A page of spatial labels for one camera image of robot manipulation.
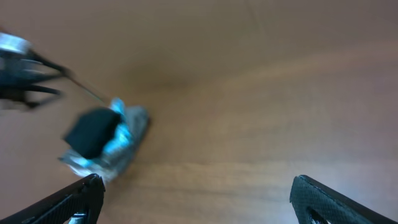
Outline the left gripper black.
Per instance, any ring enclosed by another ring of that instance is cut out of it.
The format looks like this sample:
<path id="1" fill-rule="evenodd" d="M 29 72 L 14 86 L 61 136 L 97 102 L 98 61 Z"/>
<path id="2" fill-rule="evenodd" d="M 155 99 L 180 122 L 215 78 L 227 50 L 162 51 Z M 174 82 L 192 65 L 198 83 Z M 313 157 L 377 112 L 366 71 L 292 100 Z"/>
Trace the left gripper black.
<path id="1" fill-rule="evenodd" d="M 28 109 L 35 109 L 62 97 L 62 92 L 53 88 L 39 86 L 39 83 L 59 78 L 72 78 L 72 71 L 56 64 L 34 51 L 26 55 L 12 52 L 1 52 L 4 67 L 1 69 L 1 99 L 21 103 Z M 56 73 L 41 73 L 27 68 L 29 64 L 38 63 L 56 70 Z M 50 97 L 41 101 L 32 101 L 30 92 L 49 93 Z"/>

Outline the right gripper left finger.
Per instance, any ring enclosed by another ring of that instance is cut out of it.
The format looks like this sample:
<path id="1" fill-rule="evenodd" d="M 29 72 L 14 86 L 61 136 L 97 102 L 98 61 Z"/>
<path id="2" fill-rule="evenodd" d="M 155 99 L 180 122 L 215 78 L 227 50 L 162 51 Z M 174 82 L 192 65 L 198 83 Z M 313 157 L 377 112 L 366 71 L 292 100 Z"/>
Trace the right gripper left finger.
<path id="1" fill-rule="evenodd" d="M 90 174 L 35 204 L 1 220 L 1 224 L 96 224 L 104 202 L 105 186 Z"/>

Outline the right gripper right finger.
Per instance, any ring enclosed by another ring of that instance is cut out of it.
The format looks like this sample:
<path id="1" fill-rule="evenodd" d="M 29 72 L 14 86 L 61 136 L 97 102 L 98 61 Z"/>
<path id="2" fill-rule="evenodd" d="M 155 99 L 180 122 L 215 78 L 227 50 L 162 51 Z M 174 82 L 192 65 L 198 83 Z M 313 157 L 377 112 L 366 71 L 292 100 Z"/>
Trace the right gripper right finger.
<path id="1" fill-rule="evenodd" d="M 299 224 L 397 224 L 307 175 L 294 178 L 289 200 Z"/>

